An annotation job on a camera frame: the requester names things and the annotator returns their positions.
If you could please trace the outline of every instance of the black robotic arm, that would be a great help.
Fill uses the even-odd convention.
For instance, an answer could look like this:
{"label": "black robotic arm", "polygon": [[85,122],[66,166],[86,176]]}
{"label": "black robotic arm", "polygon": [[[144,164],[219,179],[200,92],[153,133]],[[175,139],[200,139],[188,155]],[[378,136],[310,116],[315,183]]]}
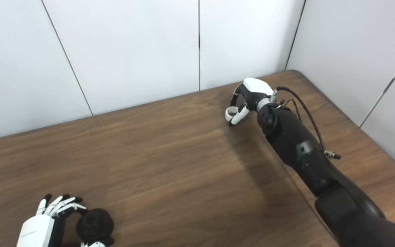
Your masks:
{"label": "black robotic arm", "polygon": [[[284,101],[276,103],[278,91],[288,91],[299,100],[314,123],[319,142]],[[239,95],[245,103],[237,108]],[[317,198],[315,208],[341,247],[395,247],[395,224],[386,220],[380,208],[331,163],[340,158],[325,150],[319,130],[302,100],[292,90],[246,78],[234,91],[225,115],[230,126],[250,111],[266,140],[283,161],[292,167]]]}

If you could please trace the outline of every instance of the wooden table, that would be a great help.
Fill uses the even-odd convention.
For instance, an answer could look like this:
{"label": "wooden table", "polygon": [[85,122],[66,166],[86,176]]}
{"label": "wooden table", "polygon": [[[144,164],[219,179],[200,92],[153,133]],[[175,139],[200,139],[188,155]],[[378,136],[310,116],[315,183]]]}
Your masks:
{"label": "wooden table", "polygon": [[[261,79],[301,96],[343,156],[336,166],[395,222],[395,162],[299,72]],[[255,114],[228,127],[235,86],[0,138],[0,246],[16,245],[49,192],[108,210],[116,247],[336,246]],[[68,220],[67,246],[77,242],[78,218]]]}

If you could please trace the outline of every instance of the black round object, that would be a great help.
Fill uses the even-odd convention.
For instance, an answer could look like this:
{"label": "black round object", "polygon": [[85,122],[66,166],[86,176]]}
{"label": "black round object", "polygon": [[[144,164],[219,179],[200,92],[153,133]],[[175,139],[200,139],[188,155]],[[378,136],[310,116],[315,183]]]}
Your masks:
{"label": "black round object", "polygon": [[114,230],[114,221],[109,213],[96,208],[89,210],[77,222],[75,231],[83,241],[97,241],[111,236]]}

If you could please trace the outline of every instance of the robotic hand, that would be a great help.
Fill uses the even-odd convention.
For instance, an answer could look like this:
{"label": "robotic hand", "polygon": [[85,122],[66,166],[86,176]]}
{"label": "robotic hand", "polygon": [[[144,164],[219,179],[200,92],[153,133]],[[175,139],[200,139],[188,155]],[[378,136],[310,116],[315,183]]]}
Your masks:
{"label": "robotic hand", "polygon": [[65,219],[78,212],[83,217],[77,223],[77,234],[85,241],[81,247],[107,247],[114,243],[111,234],[114,222],[104,209],[88,209],[79,203],[80,197],[65,194],[49,205],[52,195],[47,194],[39,203],[36,215],[22,225],[17,247],[60,247]]}
{"label": "robotic hand", "polygon": [[[319,142],[301,122],[295,100],[276,103],[278,91],[290,92],[299,101]],[[237,108],[240,94],[245,102]],[[289,101],[294,102],[298,116],[287,108]],[[334,167],[330,159],[340,156],[325,149],[312,115],[295,92],[282,86],[272,90],[264,81],[246,78],[235,89],[225,117],[234,126],[250,111],[257,112],[257,122],[281,161],[292,167],[315,195],[315,209],[341,247],[395,247],[395,224],[386,220],[362,189]]]}

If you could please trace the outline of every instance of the black cable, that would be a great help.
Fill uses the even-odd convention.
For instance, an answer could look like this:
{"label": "black cable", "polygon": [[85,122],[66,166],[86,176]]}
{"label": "black cable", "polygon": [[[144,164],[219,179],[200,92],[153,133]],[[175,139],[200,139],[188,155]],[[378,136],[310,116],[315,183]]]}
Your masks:
{"label": "black cable", "polygon": [[297,112],[298,120],[300,120],[300,122],[302,122],[302,120],[301,120],[301,115],[300,115],[300,111],[298,111],[298,106],[297,106],[297,103],[295,102],[294,99],[291,98],[290,100],[286,101],[286,103],[284,103],[283,106],[287,106],[287,104],[288,104],[289,102],[292,102],[292,103],[294,104],[294,106],[295,106],[295,111]]}
{"label": "black cable", "polygon": [[320,145],[321,147],[326,150],[326,146],[324,144],[323,138],[321,136],[320,130],[318,129],[318,126],[316,125],[315,120],[312,117],[312,114],[310,114],[309,109],[307,109],[307,106],[304,104],[303,100],[301,100],[301,98],[291,89],[289,89],[288,87],[285,86],[277,86],[276,88],[277,91],[287,91],[290,92],[294,97],[296,97],[296,99],[298,100],[298,102],[301,104],[301,106],[304,108],[304,111],[306,111],[307,116],[309,116],[310,121],[312,122],[313,127],[315,128],[316,134],[318,136],[318,139],[320,141]]}

